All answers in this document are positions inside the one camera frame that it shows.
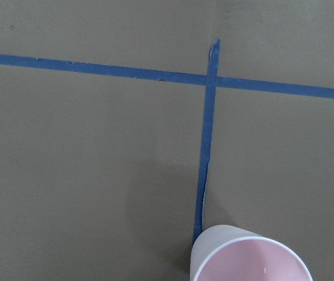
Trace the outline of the pink plastic cup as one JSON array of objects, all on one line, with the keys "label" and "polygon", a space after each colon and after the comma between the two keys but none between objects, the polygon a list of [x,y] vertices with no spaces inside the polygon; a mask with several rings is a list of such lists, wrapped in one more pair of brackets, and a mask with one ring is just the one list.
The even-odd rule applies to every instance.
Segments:
[{"label": "pink plastic cup", "polygon": [[231,225],[216,225],[193,244],[190,280],[312,280],[312,276],[284,244]]}]

